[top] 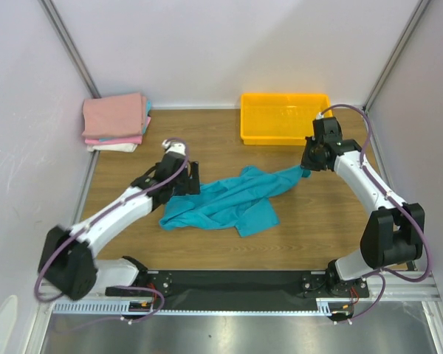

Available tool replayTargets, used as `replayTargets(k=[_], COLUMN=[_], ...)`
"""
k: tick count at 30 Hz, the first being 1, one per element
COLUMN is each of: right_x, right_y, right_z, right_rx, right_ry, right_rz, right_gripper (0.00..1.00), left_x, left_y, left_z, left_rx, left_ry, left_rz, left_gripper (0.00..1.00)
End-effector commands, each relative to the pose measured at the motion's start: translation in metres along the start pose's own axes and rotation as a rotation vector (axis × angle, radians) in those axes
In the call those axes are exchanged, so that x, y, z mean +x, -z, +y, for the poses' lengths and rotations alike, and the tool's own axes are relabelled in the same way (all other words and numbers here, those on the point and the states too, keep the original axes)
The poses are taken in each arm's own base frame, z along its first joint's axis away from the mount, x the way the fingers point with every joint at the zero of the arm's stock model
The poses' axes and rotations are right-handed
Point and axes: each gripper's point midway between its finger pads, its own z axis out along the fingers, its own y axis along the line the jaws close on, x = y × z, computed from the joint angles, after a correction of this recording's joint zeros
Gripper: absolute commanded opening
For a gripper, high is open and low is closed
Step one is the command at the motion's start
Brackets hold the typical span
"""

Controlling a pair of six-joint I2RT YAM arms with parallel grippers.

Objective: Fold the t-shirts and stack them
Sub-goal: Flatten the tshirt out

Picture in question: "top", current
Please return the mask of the teal t shirt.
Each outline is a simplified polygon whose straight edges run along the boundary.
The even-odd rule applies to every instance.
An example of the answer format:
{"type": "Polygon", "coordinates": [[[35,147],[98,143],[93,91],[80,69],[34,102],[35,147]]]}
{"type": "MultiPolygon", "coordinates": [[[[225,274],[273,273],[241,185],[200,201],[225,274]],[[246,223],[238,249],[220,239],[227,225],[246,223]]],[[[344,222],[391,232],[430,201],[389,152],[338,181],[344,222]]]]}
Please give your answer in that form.
{"type": "Polygon", "coordinates": [[[267,173],[247,166],[238,177],[203,184],[199,195],[171,198],[159,225],[166,231],[234,228],[240,237],[266,231],[279,224],[270,199],[296,187],[303,179],[302,169],[296,165],[267,173]]]}

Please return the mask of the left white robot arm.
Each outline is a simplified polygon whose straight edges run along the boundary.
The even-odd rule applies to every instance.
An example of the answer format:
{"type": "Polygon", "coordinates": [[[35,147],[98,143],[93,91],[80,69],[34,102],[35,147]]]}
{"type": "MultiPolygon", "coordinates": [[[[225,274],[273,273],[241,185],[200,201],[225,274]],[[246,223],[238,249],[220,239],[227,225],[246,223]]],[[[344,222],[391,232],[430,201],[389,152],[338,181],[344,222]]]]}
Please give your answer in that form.
{"type": "Polygon", "coordinates": [[[124,193],[95,215],[69,228],[55,226],[47,233],[35,288],[47,281],[62,296],[78,301],[91,293],[139,295],[149,282],[148,269],[133,257],[97,264],[100,251],[140,218],[174,196],[200,193],[199,164],[184,153],[167,150],[124,193]]]}

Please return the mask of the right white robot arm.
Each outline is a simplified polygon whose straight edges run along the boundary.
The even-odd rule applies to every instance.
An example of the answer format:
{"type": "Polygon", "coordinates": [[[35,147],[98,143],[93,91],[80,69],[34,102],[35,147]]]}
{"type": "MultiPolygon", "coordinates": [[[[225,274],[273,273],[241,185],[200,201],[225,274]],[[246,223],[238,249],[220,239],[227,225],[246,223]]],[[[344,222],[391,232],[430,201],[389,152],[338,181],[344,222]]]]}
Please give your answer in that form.
{"type": "Polygon", "coordinates": [[[325,288],[342,296],[366,275],[422,257],[425,211],[418,203],[407,203],[380,178],[359,144],[343,138],[336,118],[319,116],[312,124],[301,167],[336,173],[369,215],[358,250],[327,266],[325,288]]]}

